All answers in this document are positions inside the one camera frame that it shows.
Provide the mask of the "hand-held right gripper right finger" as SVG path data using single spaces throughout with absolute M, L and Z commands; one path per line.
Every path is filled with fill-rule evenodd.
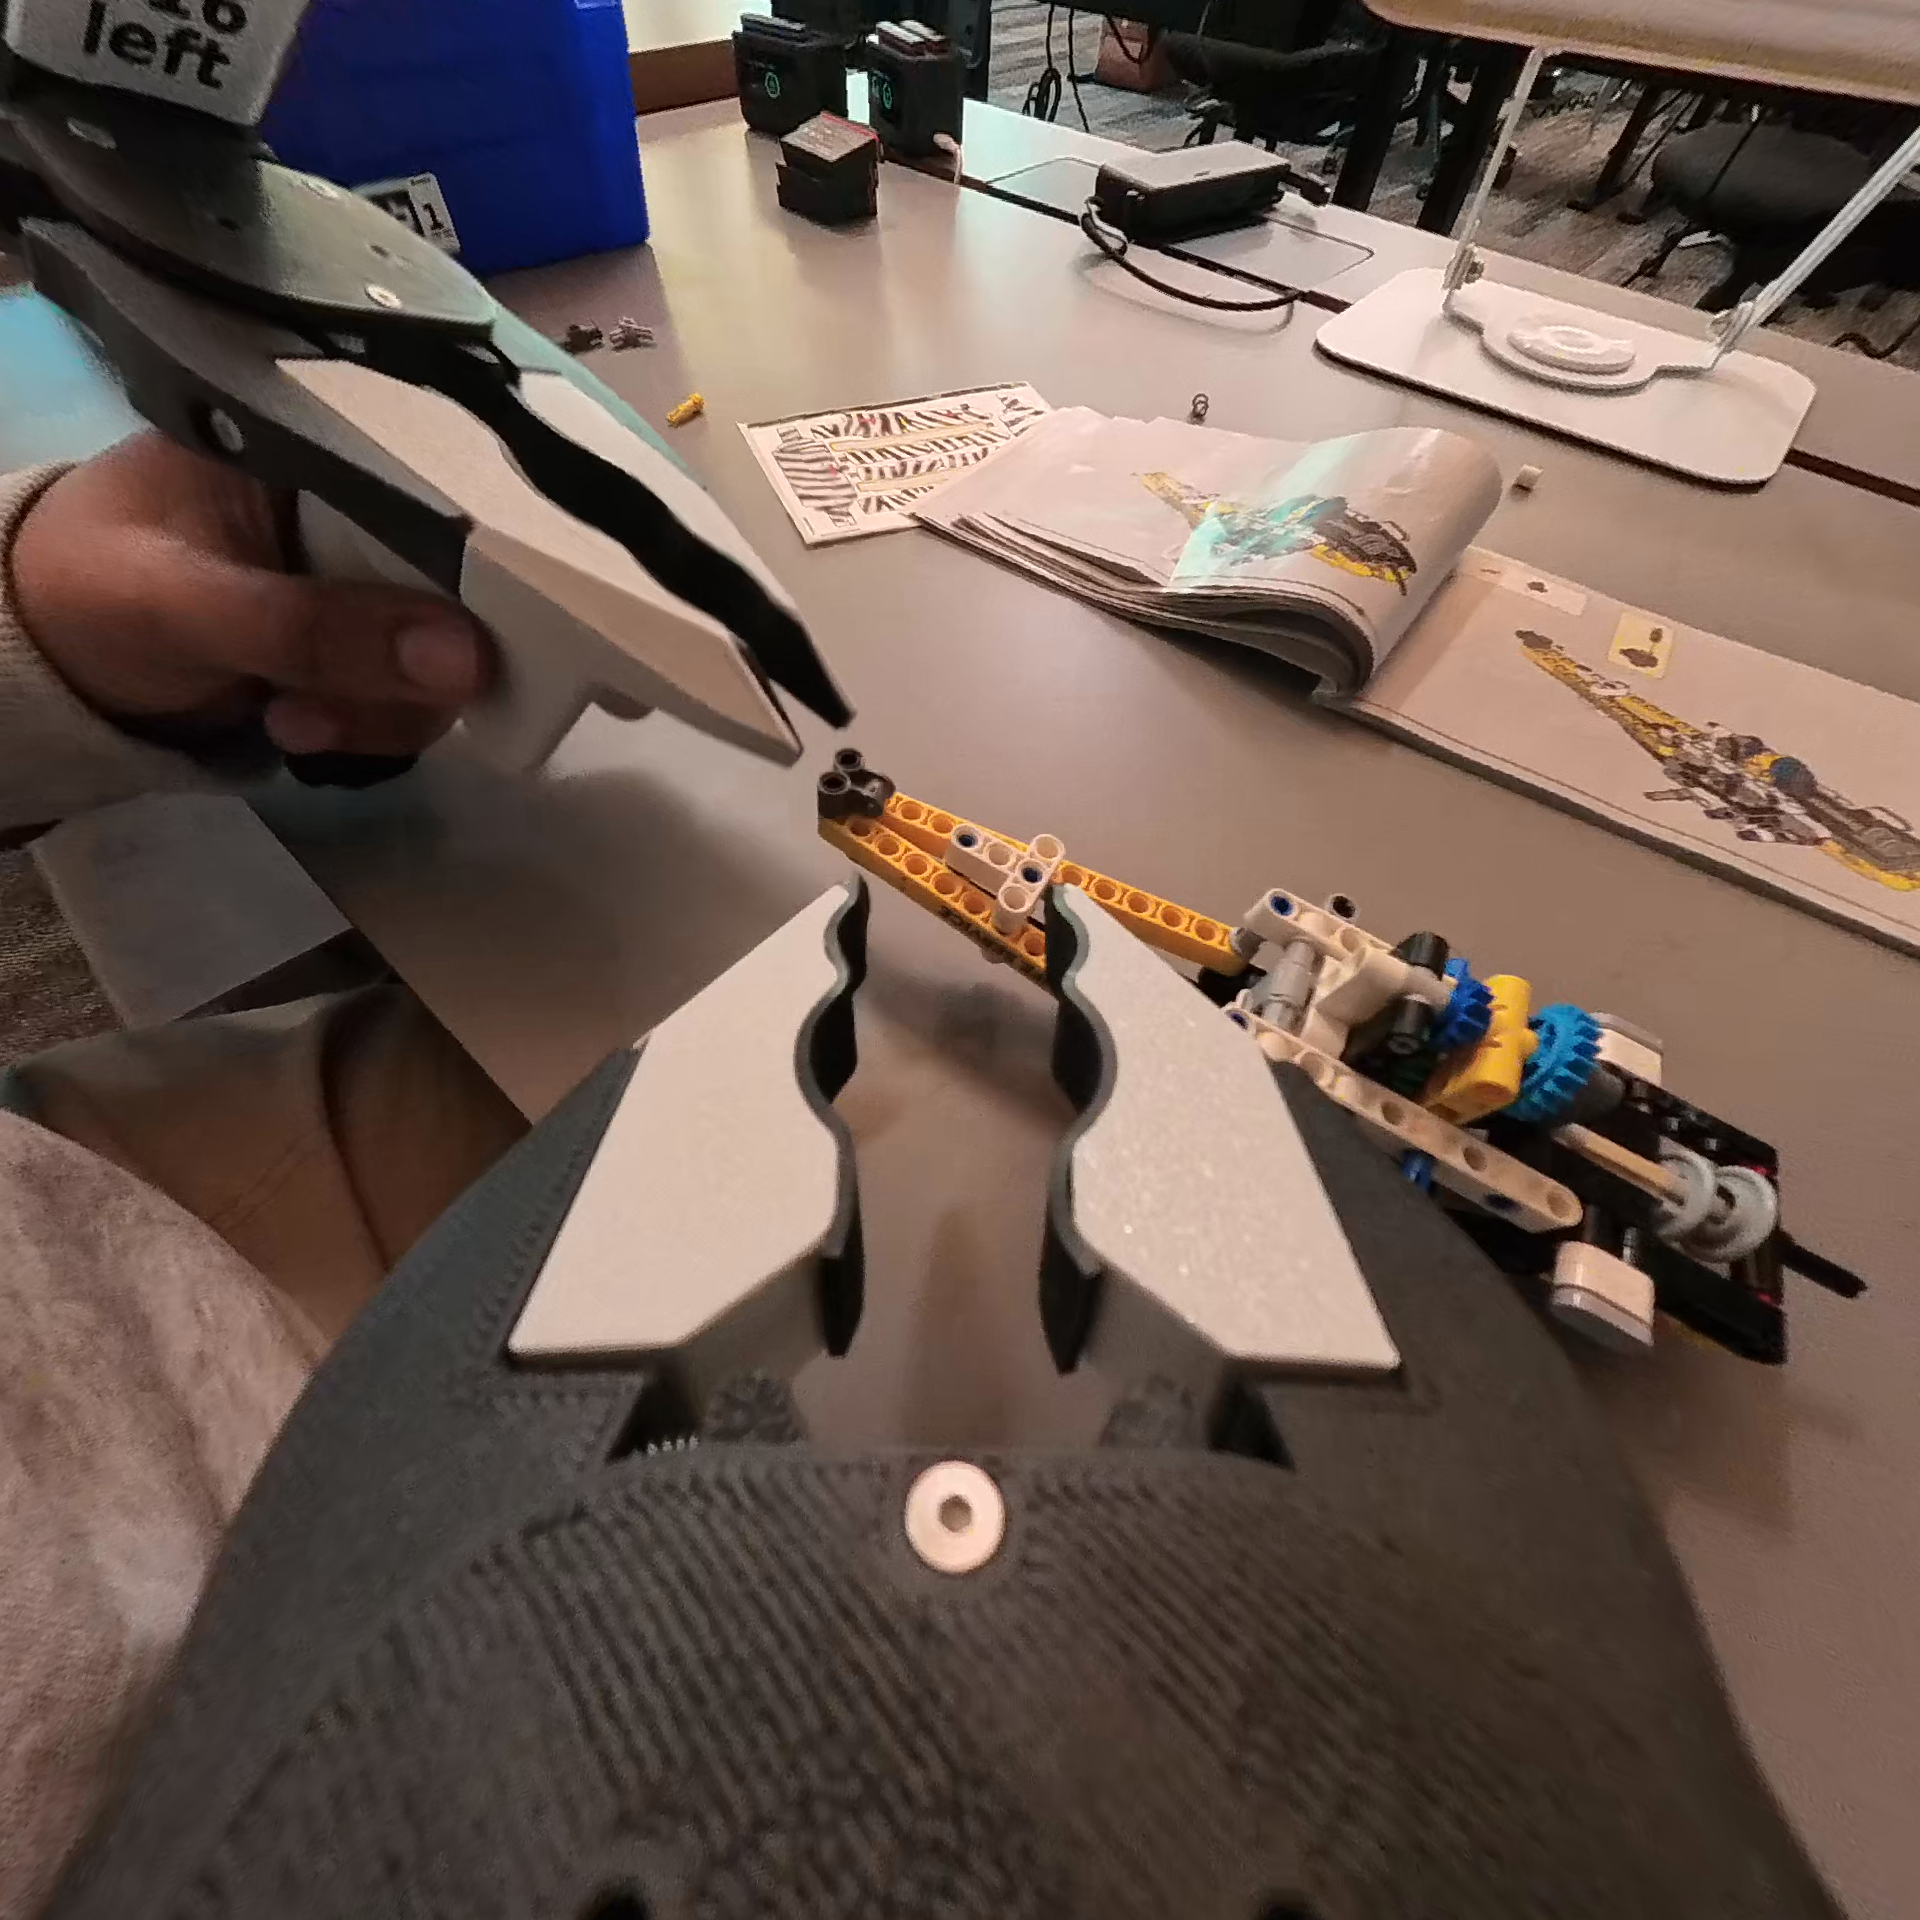
M 1058 1372 L 1390 1379 L 1402 1351 L 1260 1043 L 1085 889 L 1049 892 L 1043 933 Z

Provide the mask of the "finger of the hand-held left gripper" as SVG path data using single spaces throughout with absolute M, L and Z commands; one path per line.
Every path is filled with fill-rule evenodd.
M 495 692 L 465 713 L 479 755 L 530 776 L 590 707 L 662 710 L 782 768 L 802 755 L 744 645 L 609 532 L 535 494 L 492 426 L 452 398 L 340 357 L 285 357 L 280 369 L 337 422 L 373 429 L 469 518 L 452 596 L 499 656 Z
M 829 728 L 855 707 L 795 597 L 709 489 L 583 369 L 503 319 L 449 349 L 449 398 L 509 445 L 535 494 L 609 532 L 643 569 L 733 634 L 772 689 Z

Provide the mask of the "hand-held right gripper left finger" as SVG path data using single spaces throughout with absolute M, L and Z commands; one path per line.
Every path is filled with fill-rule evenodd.
M 660 1021 L 519 1312 L 552 1371 L 795 1372 L 864 1317 L 851 1000 L 871 895 L 851 878 Z

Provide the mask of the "yellow and black lego model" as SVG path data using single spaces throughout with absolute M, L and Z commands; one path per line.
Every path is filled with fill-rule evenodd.
M 1043 914 L 1078 895 L 1281 1069 L 1360 1120 L 1402 1179 L 1581 1340 L 1635 1354 L 1659 1322 L 1746 1361 L 1787 1360 L 1786 1279 L 1866 1279 L 1786 1227 L 1780 1152 L 1665 1086 L 1615 1014 L 1474 972 L 1435 930 L 1383 942 L 1353 900 L 1269 889 L 1239 921 L 905 796 L 858 751 L 815 780 L 820 837 L 1032 982 L 1068 952 Z

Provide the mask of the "lego instruction booklet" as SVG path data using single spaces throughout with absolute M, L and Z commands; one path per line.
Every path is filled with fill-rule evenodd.
M 1918 952 L 1918 706 L 1481 546 L 1443 429 L 1287 443 L 1047 411 L 918 521 L 1105 611 L 1245 645 L 1316 703 Z

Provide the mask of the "person's left hand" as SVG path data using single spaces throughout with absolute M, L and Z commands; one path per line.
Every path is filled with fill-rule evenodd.
M 159 435 L 36 490 L 4 565 L 22 638 L 145 748 L 390 779 L 495 684 L 457 604 L 303 569 L 293 501 Z

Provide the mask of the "zebra-pattern sticker sheet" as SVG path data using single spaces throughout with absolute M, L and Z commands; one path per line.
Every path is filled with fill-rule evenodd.
M 743 422 L 738 435 L 803 546 L 817 551 L 912 527 L 927 496 L 1049 411 L 1035 387 L 1013 381 Z

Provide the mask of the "blue plastic bin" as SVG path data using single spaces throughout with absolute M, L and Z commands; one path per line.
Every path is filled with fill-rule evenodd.
M 621 4 L 314 4 L 262 132 L 479 280 L 648 240 Z

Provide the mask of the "black battery pack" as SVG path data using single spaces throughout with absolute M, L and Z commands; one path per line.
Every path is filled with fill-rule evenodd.
M 823 229 L 868 223 L 878 216 L 881 156 L 868 123 L 823 111 L 778 139 L 778 205 Z

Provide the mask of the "black battery charger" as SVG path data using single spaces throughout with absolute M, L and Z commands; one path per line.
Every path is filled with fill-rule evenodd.
M 881 20 L 864 39 L 868 122 L 895 159 L 960 156 L 967 60 L 923 20 Z
M 751 130 L 788 136 L 820 112 L 847 115 L 847 43 L 778 13 L 733 30 L 737 101 Z

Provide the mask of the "person's beige trousers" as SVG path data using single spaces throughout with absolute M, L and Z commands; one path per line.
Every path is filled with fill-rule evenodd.
M 321 1341 L 527 1133 L 397 982 L 59 1043 L 4 1107 L 197 1219 Z

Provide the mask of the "black power adapter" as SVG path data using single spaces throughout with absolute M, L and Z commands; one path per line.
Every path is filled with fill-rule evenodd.
M 1174 245 L 1260 221 L 1292 185 L 1281 156 L 1245 142 L 1128 149 L 1097 170 L 1085 212 L 1133 245 Z

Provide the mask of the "white stand base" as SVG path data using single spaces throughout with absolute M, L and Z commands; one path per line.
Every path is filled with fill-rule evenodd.
M 1342 308 L 1314 338 L 1321 355 L 1422 395 L 1529 422 L 1629 463 L 1720 489 L 1759 489 L 1786 469 L 1815 387 L 1746 349 L 1918 163 L 1909 132 L 1759 293 L 1706 332 L 1641 325 L 1488 277 L 1479 229 L 1521 123 L 1525 94 L 1567 39 L 1529 36 L 1501 104 L 1498 139 L 1453 229 L 1443 267 L 1417 267 Z

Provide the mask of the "beige table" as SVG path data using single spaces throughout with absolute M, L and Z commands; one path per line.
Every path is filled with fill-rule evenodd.
M 1400 29 L 1918 104 L 1916 4 L 1373 4 Z

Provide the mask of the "black office chair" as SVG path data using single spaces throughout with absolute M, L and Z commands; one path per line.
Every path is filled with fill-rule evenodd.
M 1697 298 L 1700 311 L 1734 308 L 1752 287 L 1787 267 L 1796 253 L 1875 174 L 1875 156 L 1787 123 L 1710 123 L 1682 132 L 1652 159 L 1645 208 L 1682 216 L 1635 277 L 1656 277 L 1691 233 L 1720 236 L 1731 264 Z M 1862 284 L 1918 290 L 1918 190 L 1901 184 L 1827 256 L 1804 287 L 1808 301 L 1832 301 Z

